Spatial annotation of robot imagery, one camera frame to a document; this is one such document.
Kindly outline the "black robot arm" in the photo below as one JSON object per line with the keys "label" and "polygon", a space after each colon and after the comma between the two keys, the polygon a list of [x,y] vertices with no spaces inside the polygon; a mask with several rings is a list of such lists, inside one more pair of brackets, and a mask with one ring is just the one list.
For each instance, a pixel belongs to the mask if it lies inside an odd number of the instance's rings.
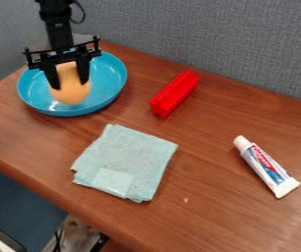
{"label": "black robot arm", "polygon": [[74,43],[70,24],[79,25],[86,15],[79,21],[71,19],[71,8],[74,4],[81,12],[85,12],[77,0],[35,0],[39,6],[38,16],[43,21],[49,49],[30,51],[26,47],[27,67],[30,70],[43,71],[49,85],[54,90],[61,90],[58,73],[55,66],[67,62],[75,63],[79,84],[89,81],[89,66],[94,57],[102,55],[99,49],[99,38],[93,35],[91,39]]}

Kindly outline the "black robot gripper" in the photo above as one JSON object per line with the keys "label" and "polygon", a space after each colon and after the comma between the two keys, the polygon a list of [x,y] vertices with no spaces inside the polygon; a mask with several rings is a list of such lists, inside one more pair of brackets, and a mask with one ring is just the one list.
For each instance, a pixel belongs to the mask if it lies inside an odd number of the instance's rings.
{"label": "black robot gripper", "polygon": [[74,36],[70,23],[45,23],[46,45],[41,49],[25,48],[27,67],[41,69],[54,90],[59,89],[55,65],[75,62],[81,84],[89,81],[89,65],[94,57],[102,55],[99,38]]}

